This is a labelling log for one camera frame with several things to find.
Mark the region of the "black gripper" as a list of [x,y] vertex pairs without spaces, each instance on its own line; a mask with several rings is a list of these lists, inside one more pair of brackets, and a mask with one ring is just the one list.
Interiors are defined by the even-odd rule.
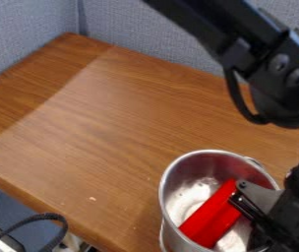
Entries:
[[299,199],[289,189],[238,180],[230,204],[251,221],[247,252],[299,252]]

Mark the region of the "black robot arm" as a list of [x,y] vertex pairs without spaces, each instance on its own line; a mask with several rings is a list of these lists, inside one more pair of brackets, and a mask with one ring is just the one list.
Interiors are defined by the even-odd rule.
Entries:
[[[142,0],[194,36],[222,66],[230,97],[254,124],[299,130],[299,30],[249,0]],[[263,252],[299,252],[299,163],[282,191],[241,181],[230,204]]]

